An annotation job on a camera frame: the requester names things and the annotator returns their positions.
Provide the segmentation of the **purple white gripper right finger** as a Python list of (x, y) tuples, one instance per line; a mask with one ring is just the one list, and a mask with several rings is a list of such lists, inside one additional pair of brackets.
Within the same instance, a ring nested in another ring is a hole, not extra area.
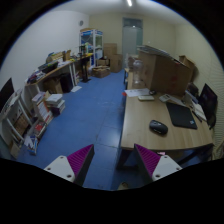
[(168, 155), (158, 155), (138, 144), (134, 145), (134, 154), (145, 184), (181, 170), (181, 167)]

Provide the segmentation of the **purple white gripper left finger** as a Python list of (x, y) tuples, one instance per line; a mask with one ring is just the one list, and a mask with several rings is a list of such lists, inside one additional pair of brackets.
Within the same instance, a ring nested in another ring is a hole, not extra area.
[(82, 186), (94, 154), (94, 145), (90, 144), (69, 156), (60, 155), (45, 168), (45, 171)]

